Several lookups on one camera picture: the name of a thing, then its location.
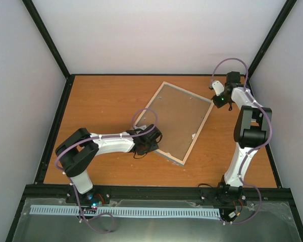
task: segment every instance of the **orange wood surface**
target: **orange wood surface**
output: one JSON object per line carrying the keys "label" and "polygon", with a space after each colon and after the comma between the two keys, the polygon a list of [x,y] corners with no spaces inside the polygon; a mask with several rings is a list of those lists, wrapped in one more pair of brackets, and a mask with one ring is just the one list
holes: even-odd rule
{"label": "orange wood surface", "polygon": [[[214,95],[208,88],[210,77],[76,76],[54,150],[79,128],[97,134],[129,129],[132,115],[146,107],[163,81],[209,99]],[[95,185],[216,186],[234,153],[233,130],[238,114],[235,104],[230,112],[228,105],[214,107],[184,166],[153,152],[143,159],[134,159],[132,153],[111,153],[93,159],[88,167],[90,178]],[[53,152],[44,183],[66,184],[66,176],[54,167],[55,159]],[[263,188],[276,187],[265,149],[253,158],[245,181]]]}

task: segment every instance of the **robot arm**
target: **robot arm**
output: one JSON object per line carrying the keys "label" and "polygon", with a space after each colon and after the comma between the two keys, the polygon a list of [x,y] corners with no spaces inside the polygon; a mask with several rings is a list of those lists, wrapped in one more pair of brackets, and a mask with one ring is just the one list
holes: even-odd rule
{"label": "robot arm", "polygon": [[[229,110],[232,109],[232,102],[235,102],[240,110],[239,117],[234,129],[234,141],[236,149],[230,163],[230,167],[224,174],[224,186],[241,187],[242,182],[239,179],[239,169],[246,154],[252,149],[265,143],[269,136],[269,126],[267,120],[263,117],[260,110],[254,105],[255,99],[250,90],[244,90],[240,83],[240,73],[231,72],[227,75],[227,82],[223,86],[219,81],[212,83],[212,88],[216,95],[212,98],[214,104],[220,108],[226,103],[230,104]],[[262,107],[271,118],[272,111],[270,108]],[[241,178],[247,172],[251,159],[257,150],[248,155],[242,166]]]}
{"label": "robot arm", "polygon": [[139,134],[152,127],[153,125],[139,127],[134,130],[128,130],[113,135],[97,135],[89,133],[85,128],[81,128],[64,141],[55,152],[58,156],[68,147],[80,140],[90,137],[99,137],[98,139],[80,145],[80,147],[83,148],[80,151],[77,148],[71,149],[60,159],[60,163],[67,177],[75,184],[78,192],[84,194],[93,188],[86,168],[95,156],[112,152],[132,152],[138,155],[145,155],[148,152],[157,150],[157,143],[162,138],[162,133],[157,127],[148,134],[134,138],[130,137],[130,135]]}

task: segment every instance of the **white wall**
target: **white wall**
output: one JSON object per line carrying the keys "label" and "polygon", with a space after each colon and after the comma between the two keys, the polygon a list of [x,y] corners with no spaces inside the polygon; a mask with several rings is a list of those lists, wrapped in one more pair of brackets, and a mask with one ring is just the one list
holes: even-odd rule
{"label": "white wall", "polygon": [[0,1],[0,241],[36,170],[65,79],[21,1]]}
{"label": "white wall", "polygon": [[33,2],[71,73],[209,74],[249,65],[285,0]]}
{"label": "white wall", "polygon": [[303,222],[303,0],[297,1],[250,82],[256,98],[273,110],[273,155]]}

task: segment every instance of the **purple cable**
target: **purple cable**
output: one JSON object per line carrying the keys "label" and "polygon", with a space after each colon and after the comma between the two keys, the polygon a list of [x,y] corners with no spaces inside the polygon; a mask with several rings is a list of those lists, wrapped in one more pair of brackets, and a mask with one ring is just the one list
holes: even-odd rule
{"label": "purple cable", "polygon": [[[214,71],[213,71],[213,73],[212,73],[212,76],[211,76],[211,84],[214,82],[214,79],[213,79],[213,78],[214,78],[214,74],[215,74],[217,68],[219,67],[219,65],[221,65],[223,62],[229,61],[229,60],[239,61],[239,62],[241,62],[241,63],[244,65],[244,67],[245,67],[245,69],[246,69],[245,82],[244,82],[244,84],[243,84],[243,89],[244,89],[244,91],[245,91],[245,94],[246,94],[246,96],[247,96],[250,100],[252,100],[252,103],[253,103],[253,104],[262,112],[262,114],[263,114],[263,116],[265,117],[265,119],[267,120],[267,123],[268,123],[268,126],[269,126],[269,136],[268,136],[267,141],[266,141],[265,143],[263,143],[263,144],[261,144],[261,145],[255,147],[255,148],[252,148],[251,150],[249,150],[249,152],[245,155],[244,159],[242,160],[242,163],[241,163],[241,165],[240,165],[239,172],[238,172],[238,176],[239,176],[239,175],[241,176],[241,171],[242,171],[243,165],[245,164],[245,162],[246,162],[246,160],[247,160],[247,158],[248,158],[248,155],[251,154],[251,153],[252,153],[253,151],[255,151],[255,150],[259,150],[259,149],[265,147],[265,146],[271,141],[271,139],[272,139],[272,134],[273,134],[273,127],[272,127],[272,122],[270,121],[270,119],[269,119],[267,113],[262,109],[262,107],[257,103],[257,101],[255,101],[255,100],[253,99],[253,97],[252,97],[251,95],[249,95],[248,92],[246,92],[246,82],[247,82],[247,80],[248,80],[248,67],[247,67],[246,63],[243,62],[241,59],[238,59],[238,58],[227,58],[227,59],[224,59],[223,61],[221,61],[219,64],[217,64],[217,66],[215,67],[215,69],[214,69]],[[237,224],[246,223],[247,221],[253,219],[253,218],[258,214],[258,212],[259,212],[259,210],[260,210],[260,208],[261,208],[261,206],[262,206],[262,195],[261,195],[261,192],[259,191],[258,187],[255,186],[255,185],[251,185],[251,184],[245,183],[241,177],[239,177],[239,180],[241,181],[241,183],[242,183],[243,185],[249,186],[249,187],[253,187],[253,188],[257,191],[258,197],[259,197],[259,205],[258,205],[258,209],[255,211],[255,213],[254,213],[251,217],[249,217],[249,218],[247,218],[247,219],[245,219],[244,221],[241,221],[241,222],[232,223],[232,224],[236,224],[236,225],[237,225]]]}
{"label": "purple cable", "polygon": [[[152,127],[150,130],[147,130],[146,132],[142,132],[142,133],[139,133],[139,134],[136,134],[136,135],[123,135],[123,136],[122,136],[123,138],[129,138],[129,137],[134,138],[134,137],[139,137],[139,136],[148,134],[149,132],[151,132],[151,131],[156,127],[157,122],[158,122],[158,117],[157,117],[156,112],[155,112],[154,110],[152,110],[151,108],[142,108],[142,109],[138,110],[138,111],[133,115],[133,117],[132,117],[132,119],[131,119],[131,125],[132,125],[132,127],[134,127],[134,120],[135,120],[135,117],[137,116],[137,114],[140,113],[140,112],[142,112],[142,111],[144,111],[144,110],[151,111],[151,112],[155,115],[155,123],[154,123],[153,127]],[[59,154],[59,156],[58,156],[58,157],[56,158],[56,160],[55,160],[55,167],[56,167],[57,169],[59,169],[59,170],[64,171],[64,169],[58,165],[59,160],[61,159],[61,157],[62,157],[63,155],[65,155],[65,154],[66,154],[67,152],[69,152],[71,149],[75,148],[76,146],[78,146],[78,145],[80,145],[80,144],[83,144],[83,143],[88,142],[88,141],[91,141],[91,140],[106,139],[106,138],[117,138],[117,137],[120,137],[120,135],[118,135],[118,134],[117,134],[117,135],[104,135],[104,136],[102,136],[101,138],[100,138],[99,136],[96,136],[96,137],[91,137],[91,138],[87,138],[87,139],[81,140],[81,141],[79,141],[79,142],[77,142],[77,143],[71,145],[69,148],[65,149],[61,154]],[[74,193],[75,193],[75,197],[76,197],[77,206],[79,207],[79,210],[80,210],[80,215],[79,215],[79,217],[82,217],[82,219],[83,219],[84,222],[87,224],[87,226],[89,226],[89,228],[92,229],[94,232],[97,232],[97,233],[100,233],[100,234],[106,234],[106,233],[112,232],[112,231],[114,230],[115,224],[116,224],[114,216],[112,216],[111,213],[101,213],[101,214],[99,214],[99,215],[97,215],[97,216],[95,216],[95,217],[93,217],[93,218],[87,220],[87,219],[85,218],[84,212],[83,212],[83,210],[82,210],[81,203],[80,203],[80,199],[79,199],[79,195],[78,195],[78,193],[77,193],[77,189],[76,189],[76,187],[75,187],[74,184],[73,184],[73,189],[74,189]],[[103,215],[108,215],[108,216],[110,216],[110,217],[112,218],[112,224],[113,224],[113,225],[112,225],[112,228],[109,229],[109,230],[107,230],[107,231],[99,231],[99,230],[93,228],[93,227],[90,225],[90,223],[89,223],[89,221],[94,220],[94,219],[96,219],[96,218],[99,218],[99,217],[101,217],[101,216],[103,216]]]}

